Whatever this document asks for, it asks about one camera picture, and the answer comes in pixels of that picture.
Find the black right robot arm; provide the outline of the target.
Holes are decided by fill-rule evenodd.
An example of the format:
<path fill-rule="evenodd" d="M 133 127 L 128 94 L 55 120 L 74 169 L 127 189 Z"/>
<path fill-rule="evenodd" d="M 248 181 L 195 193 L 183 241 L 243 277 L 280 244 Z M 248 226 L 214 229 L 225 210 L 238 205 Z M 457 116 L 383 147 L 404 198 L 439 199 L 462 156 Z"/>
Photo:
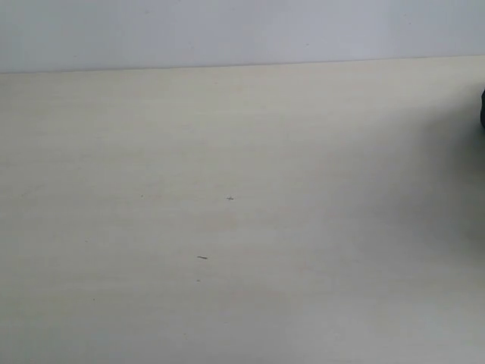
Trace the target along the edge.
<path fill-rule="evenodd" d="M 485 90 L 481 95 L 481 107 L 480 107 L 480 125 L 485 128 Z"/>

